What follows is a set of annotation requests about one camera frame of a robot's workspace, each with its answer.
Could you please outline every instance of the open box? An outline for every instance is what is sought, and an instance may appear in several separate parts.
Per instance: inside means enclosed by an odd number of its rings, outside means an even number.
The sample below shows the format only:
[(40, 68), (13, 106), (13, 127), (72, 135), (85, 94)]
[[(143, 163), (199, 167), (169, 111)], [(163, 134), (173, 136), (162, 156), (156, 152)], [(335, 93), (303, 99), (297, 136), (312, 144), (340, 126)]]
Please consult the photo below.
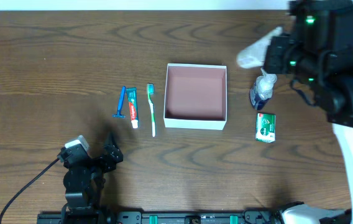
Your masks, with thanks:
[(226, 66), (169, 63), (166, 128), (222, 130), (227, 120)]

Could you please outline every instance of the toothbrush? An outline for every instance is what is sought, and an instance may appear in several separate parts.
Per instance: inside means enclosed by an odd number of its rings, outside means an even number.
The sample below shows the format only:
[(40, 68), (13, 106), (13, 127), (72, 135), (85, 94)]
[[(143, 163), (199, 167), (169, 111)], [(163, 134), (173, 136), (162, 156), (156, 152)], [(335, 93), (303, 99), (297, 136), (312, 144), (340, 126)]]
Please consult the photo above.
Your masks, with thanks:
[(151, 83), (147, 84), (147, 100), (149, 101), (149, 106), (150, 106), (150, 113), (152, 114), (152, 136), (156, 136), (156, 123), (154, 121), (154, 108), (153, 108), (153, 102), (152, 99), (150, 99), (150, 96), (154, 94), (154, 85)]

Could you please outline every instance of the wood grain surface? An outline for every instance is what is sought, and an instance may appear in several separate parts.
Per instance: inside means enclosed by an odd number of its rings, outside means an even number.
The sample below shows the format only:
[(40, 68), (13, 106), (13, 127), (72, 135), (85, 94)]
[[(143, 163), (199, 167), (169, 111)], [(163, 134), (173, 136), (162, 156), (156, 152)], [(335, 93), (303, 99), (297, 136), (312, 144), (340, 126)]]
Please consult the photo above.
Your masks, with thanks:
[[(277, 140), (254, 139), (248, 90), (260, 71), (236, 55), (275, 26), (283, 11), (0, 12), (0, 212), (77, 135), (98, 147), (109, 127), (124, 162), (111, 174), (103, 203), (114, 208), (242, 210), (301, 200), (349, 208), (344, 161), (331, 125), (280, 76), (264, 108), (277, 116)], [(227, 65), (223, 131), (165, 129), (167, 63)], [(146, 84), (157, 136), (151, 137)], [(121, 87), (137, 87), (141, 127), (112, 118)], [(9, 207), (3, 223), (35, 223), (65, 204), (59, 162)]]

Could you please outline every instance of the black cable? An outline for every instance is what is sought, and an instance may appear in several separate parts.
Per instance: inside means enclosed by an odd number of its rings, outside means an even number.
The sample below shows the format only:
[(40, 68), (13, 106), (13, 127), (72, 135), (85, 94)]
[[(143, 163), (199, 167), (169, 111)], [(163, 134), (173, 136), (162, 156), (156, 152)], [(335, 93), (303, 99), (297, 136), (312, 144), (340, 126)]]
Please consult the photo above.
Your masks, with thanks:
[(7, 205), (4, 207), (4, 209), (2, 210), (1, 214), (0, 214), (0, 224), (1, 224), (1, 220), (2, 217), (5, 214), (5, 211), (8, 209), (8, 207), (11, 205), (12, 202), (15, 201), (15, 199), (24, 191), (26, 190), (26, 188), (28, 188), (30, 185), (32, 185), (38, 178), (40, 178), (47, 170), (49, 170), (49, 168), (51, 168), (51, 166), (53, 166), (54, 164), (56, 164), (58, 162), (59, 159), (55, 159), (53, 162), (51, 162), (51, 164), (49, 164), (43, 171), (41, 171), (41, 173), (39, 173), (36, 177), (34, 177), (34, 179), (32, 179), (29, 183), (27, 183), (20, 191), (18, 191), (18, 193), (15, 194), (15, 196), (13, 196), (13, 198), (10, 199), (10, 201), (7, 203)]

